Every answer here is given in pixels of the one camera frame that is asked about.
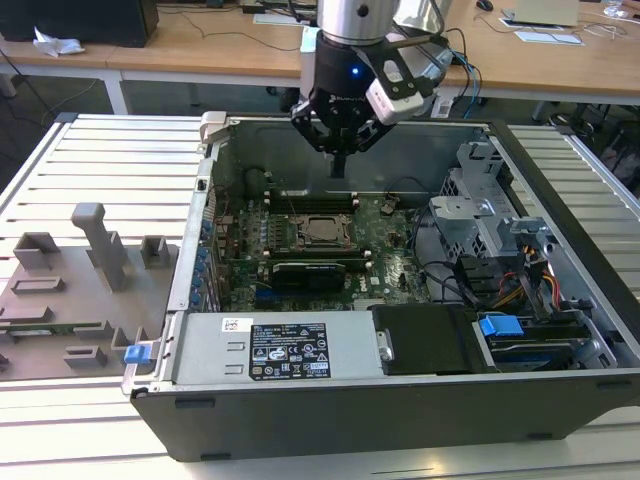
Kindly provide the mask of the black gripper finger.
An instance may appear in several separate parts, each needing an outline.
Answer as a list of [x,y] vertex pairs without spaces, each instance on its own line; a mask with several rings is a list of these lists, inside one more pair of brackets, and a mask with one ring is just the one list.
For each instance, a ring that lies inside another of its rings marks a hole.
[[329,130],[324,133],[319,130],[312,122],[312,112],[309,102],[299,103],[294,106],[292,108],[292,125],[315,151],[333,156],[329,176],[331,178],[339,178],[340,138],[337,135],[337,131]]
[[343,178],[345,176],[348,156],[368,151],[393,128],[393,125],[384,125],[379,120],[375,120],[371,123],[366,123],[357,132],[347,130],[343,133],[339,147],[339,177]]

